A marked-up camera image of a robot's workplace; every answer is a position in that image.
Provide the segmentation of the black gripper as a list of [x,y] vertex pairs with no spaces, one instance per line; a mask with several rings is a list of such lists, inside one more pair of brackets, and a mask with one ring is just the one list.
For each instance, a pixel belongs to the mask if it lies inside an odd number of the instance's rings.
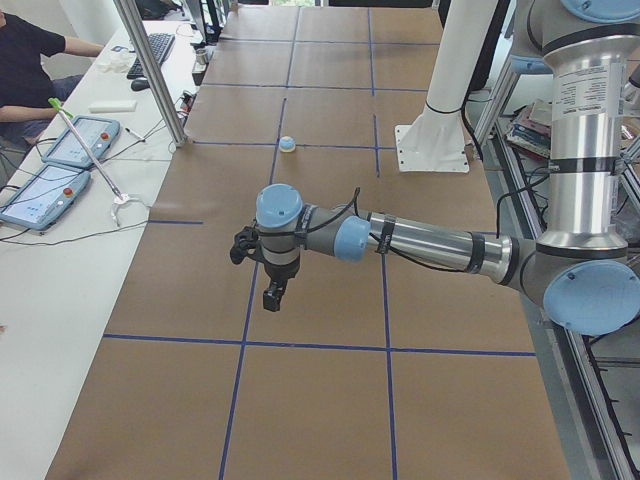
[[265,262],[263,267],[270,278],[268,287],[263,291],[263,308],[270,312],[278,312],[288,281],[293,279],[300,269],[300,259],[297,258],[285,265]]

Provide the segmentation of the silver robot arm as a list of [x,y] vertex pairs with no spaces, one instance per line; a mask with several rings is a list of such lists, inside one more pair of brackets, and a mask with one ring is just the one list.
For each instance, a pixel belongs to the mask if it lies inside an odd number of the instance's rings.
[[249,250],[270,283],[263,305],[278,311],[300,253],[359,261],[368,248],[423,267],[480,274],[524,294],[557,325],[604,335],[639,313],[639,277],[612,223],[621,153],[623,85],[639,45],[635,1],[521,1],[514,46],[542,58],[553,76],[547,226],[536,239],[443,227],[364,212],[327,210],[286,184],[263,189]]

